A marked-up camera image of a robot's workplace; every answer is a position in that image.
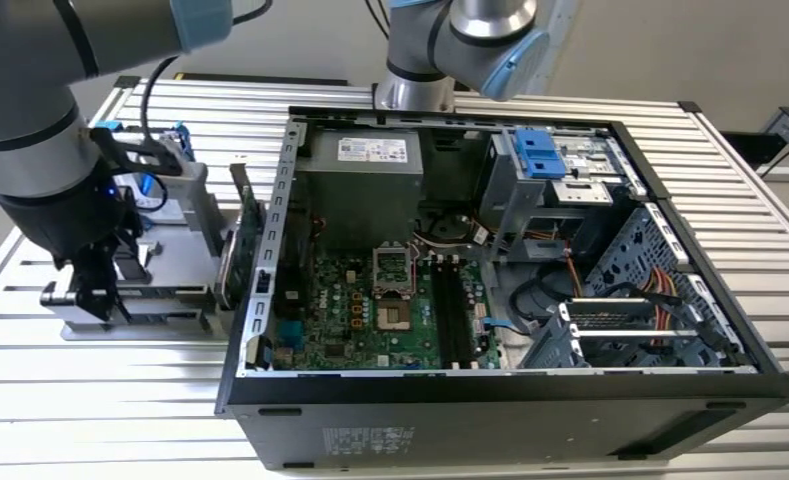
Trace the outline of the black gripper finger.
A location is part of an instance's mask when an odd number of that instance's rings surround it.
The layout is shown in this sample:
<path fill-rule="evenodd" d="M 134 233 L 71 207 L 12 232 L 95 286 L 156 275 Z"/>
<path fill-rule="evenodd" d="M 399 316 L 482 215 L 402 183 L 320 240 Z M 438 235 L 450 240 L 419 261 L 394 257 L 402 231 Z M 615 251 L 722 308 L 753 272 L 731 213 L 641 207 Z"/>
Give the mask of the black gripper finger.
<path fill-rule="evenodd" d="M 108 323 L 116 306 L 113 247 L 92 243 L 68 259 L 56 260 L 65 273 L 57 280 L 57 313 L 65 323 Z"/>
<path fill-rule="evenodd" d="M 121 287 L 128 284 L 139 285 L 144 283 L 144 268 L 139 263 L 136 248 L 119 248 L 116 250 L 116 267 L 120 272 L 120 279 L 116 282 L 116 305 L 126 321 L 132 317 L 123 303 Z"/>

